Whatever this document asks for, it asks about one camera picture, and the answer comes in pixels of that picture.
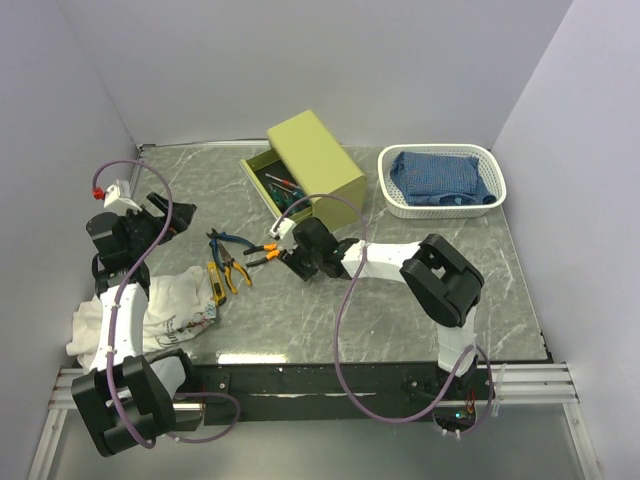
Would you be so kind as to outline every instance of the yellow-green drawer box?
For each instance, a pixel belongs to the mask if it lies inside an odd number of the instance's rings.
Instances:
[[[240,163],[274,216],[281,215],[267,192],[271,173],[298,184],[306,195],[331,193],[362,209],[367,179],[344,148],[311,110],[267,130],[271,149]],[[329,231],[358,220],[344,203],[331,198],[312,198],[311,206],[290,218],[300,222],[314,216]]]

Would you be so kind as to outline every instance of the gray marble surface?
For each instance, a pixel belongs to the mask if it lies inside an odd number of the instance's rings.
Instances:
[[[143,150],[141,158],[170,181],[175,201],[198,206],[191,227],[151,254],[147,263],[152,275],[177,274],[191,265],[206,267],[211,251],[205,233],[211,227],[256,244],[269,240],[267,231],[274,217],[238,162],[267,148],[203,144]],[[368,179],[363,212],[369,239],[407,243],[429,233],[444,236],[485,277],[476,316],[478,344],[494,360],[545,359],[544,341],[502,209],[473,219],[396,218],[386,210],[378,184],[381,149],[346,149]],[[136,200],[142,201],[151,190],[163,192],[160,182],[142,171]],[[360,236],[360,232],[354,225],[336,236]],[[246,263],[242,247],[227,246],[237,260]],[[278,261],[250,273],[252,287],[234,274],[239,293],[227,292],[219,324],[182,344],[195,356],[194,362],[331,362],[334,319],[347,282],[319,273],[305,283]],[[346,362],[436,360],[436,326],[406,285],[363,279],[343,321],[340,346]]]

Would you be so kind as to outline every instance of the gray floor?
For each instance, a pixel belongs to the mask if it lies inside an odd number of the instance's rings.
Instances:
[[[461,442],[431,423],[373,420],[255,422],[204,445],[158,440],[108,459],[70,412],[55,479],[402,479],[578,480],[582,473],[561,406],[506,407]],[[219,427],[198,435],[211,435]]]
[[[151,147],[144,161],[171,182],[174,199],[198,206],[191,227],[149,258],[152,275],[176,274],[206,266],[211,253],[205,233],[211,227],[254,243],[268,240],[273,216],[249,183],[238,161],[267,147],[194,145]],[[486,284],[476,316],[478,344],[494,360],[546,358],[524,278],[501,209],[459,220],[402,220],[385,208],[378,184],[380,148],[346,147],[368,179],[364,214],[370,239],[382,243],[422,240],[428,233],[448,239],[483,273]],[[163,191],[147,171],[140,174],[136,200]],[[360,236],[356,226],[338,238]],[[245,263],[241,247],[230,251]],[[304,283],[272,261],[251,271],[254,286],[240,287],[221,308],[221,322],[182,344],[194,362],[211,363],[222,354],[242,361],[330,362],[334,318],[346,282],[321,274]],[[429,361],[437,358],[435,323],[425,316],[405,285],[375,279],[356,287],[341,331],[344,361]]]

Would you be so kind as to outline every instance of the plastic basket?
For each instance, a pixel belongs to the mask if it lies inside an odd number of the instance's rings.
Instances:
[[[457,157],[473,156],[478,159],[478,172],[496,201],[489,205],[453,205],[413,207],[407,202],[391,181],[391,164],[400,152],[436,153]],[[400,218],[469,218],[484,215],[492,208],[498,208],[507,197],[504,177],[493,155],[482,147],[468,144],[412,144],[392,145],[380,152],[378,157],[378,176],[389,211]]]

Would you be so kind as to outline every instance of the blue cloth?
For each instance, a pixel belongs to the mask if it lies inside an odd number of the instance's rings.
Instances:
[[[400,152],[391,180],[408,205],[486,205],[496,201],[478,173],[478,159]]]

